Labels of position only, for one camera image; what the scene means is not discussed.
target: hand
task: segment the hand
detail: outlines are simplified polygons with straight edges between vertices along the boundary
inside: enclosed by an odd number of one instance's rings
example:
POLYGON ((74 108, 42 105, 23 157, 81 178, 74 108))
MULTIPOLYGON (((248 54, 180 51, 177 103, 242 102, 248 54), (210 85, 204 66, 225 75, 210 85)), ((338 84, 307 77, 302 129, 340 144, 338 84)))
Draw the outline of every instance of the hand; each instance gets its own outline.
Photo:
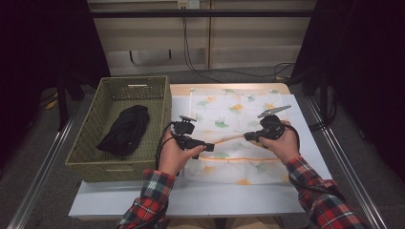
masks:
MULTIPOLYGON (((282 121, 282 123, 290 125, 288 121, 282 121)), ((261 136, 259 137, 259 141, 279 157, 284 165, 300 155, 298 152, 297 137, 289 128, 286 128, 283 135, 277 140, 271 140, 261 136)))
MULTIPOLYGON (((172 137, 172 132, 167 131, 164 135, 163 141, 172 137)), ((203 146, 197 146, 193 149, 184 151, 177 144, 174 138, 168 140, 164 144, 160 153, 159 170, 166 174, 175 176, 182 168, 184 168, 185 162, 192 156, 196 156, 203 151, 203 146)))

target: green wicker basket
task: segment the green wicker basket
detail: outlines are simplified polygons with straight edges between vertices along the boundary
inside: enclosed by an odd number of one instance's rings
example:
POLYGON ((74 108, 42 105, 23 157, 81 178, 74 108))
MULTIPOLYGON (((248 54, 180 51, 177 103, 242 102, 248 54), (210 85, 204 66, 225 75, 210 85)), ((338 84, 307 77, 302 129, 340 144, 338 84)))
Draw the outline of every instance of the green wicker basket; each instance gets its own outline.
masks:
POLYGON ((144 169, 155 168, 156 148, 161 132, 171 121, 171 112, 167 76, 102 78, 66 166, 86 182, 141 180, 144 169), (124 157, 99 151, 96 145, 110 131, 119 113, 135 105, 147 107, 150 115, 139 147, 124 157))

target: gray floor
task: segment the gray floor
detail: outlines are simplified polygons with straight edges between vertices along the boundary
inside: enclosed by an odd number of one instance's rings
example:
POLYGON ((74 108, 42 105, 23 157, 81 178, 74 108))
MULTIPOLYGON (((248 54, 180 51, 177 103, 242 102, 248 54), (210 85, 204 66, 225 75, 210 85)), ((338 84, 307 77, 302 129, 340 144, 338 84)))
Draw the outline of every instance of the gray floor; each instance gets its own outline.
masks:
MULTIPOLYGON (((166 74, 169 75, 171 83, 214 83, 209 78, 204 78, 191 71, 179 71, 182 69, 168 68, 167 72, 156 69, 153 65, 144 65, 141 72, 134 69, 131 73, 138 74, 166 74)), ((272 67, 238 68, 232 71, 250 73, 255 75, 270 75, 272 67)), ((287 77, 291 68, 279 74, 287 77)), ((237 82, 272 82, 273 76, 253 77, 230 72, 203 73, 225 83, 237 82)), ((47 180, 40 192, 32 209, 29 209, 29 217, 25 228, 114 228, 115 221, 80 221, 68 217, 75 194, 78 189, 80 178, 73 174, 64 161, 73 146, 75 136, 90 107, 94 97, 94 89, 83 87, 86 97, 81 102, 74 102, 69 99, 69 110, 72 112, 77 107, 75 121, 72 129, 67 135, 64 144, 60 148, 59 155, 55 158, 54 165, 47 180)), ((295 94, 298 104, 308 124, 315 122, 307 98, 303 97, 301 85, 293 85, 290 88, 295 94)), ((54 89, 48 89, 43 93, 53 93, 54 89)), ((387 228, 403 228, 405 225, 405 186, 396 175, 381 161, 378 152, 371 142, 364 140, 351 117, 346 113, 341 104, 338 104, 337 116, 331 124, 346 156, 357 173, 361 184, 365 187, 377 212, 381 214, 387 228)), ((40 108, 32 128, 26 133, 15 154, 3 169, 3 176, 0 180, 0 228, 7 228, 15 211, 18 209, 24 196, 27 194, 35 175, 41 167, 44 158, 52 147, 53 140, 57 134, 58 110, 56 107, 45 110, 40 108)), ((358 201, 352 187, 348 183, 344 172, 336 162, 335 155, 330 149, 321 131, 312 133, 321 153, 326 161, 333 178, 339 184, 341 192, 347 198, 348 204, 359 212, 365 219, 367 216, 362 205, 358 201)), ((306 225, 307 219, 304 214, 290 215, 283 217, 286 228, 301 228, 306 225)))

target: red plaid sleeve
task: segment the red plaid sleeve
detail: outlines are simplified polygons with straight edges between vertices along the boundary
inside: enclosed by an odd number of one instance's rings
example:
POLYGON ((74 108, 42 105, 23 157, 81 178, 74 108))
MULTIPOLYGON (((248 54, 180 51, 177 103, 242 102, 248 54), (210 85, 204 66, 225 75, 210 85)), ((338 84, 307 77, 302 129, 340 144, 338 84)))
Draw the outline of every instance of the red plaid sleeve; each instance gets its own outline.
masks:
MULTIPOLYGON (((323 180, 301 156, 291 160, 287 169, 291 178, 300 184, 337 191, 333 180, 323 180)), ((343 199, 297 185, 295 188, 301 206, 309 214, 309 228, 369 228, 343 199)))
POLYGON ((166 204, 174 182, 173 176, 160 171, 145 170, 140 196, 124 214, 117 228, 134 228, 154 217, 166 204))

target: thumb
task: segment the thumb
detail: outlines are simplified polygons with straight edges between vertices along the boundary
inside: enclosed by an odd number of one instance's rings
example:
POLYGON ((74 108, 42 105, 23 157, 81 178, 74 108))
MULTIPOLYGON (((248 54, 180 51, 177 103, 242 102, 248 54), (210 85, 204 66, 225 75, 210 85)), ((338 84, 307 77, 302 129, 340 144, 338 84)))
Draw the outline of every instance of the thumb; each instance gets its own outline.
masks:
POLYGON ((204 146, 199 145, 199 146, 194 147, 193 149, 185 151, 185 155, 187 156, 187 159, 191 158, 193 156, 197 156, 199 153, 201 153, 203 151, 203 148, 204 148, 204 146))

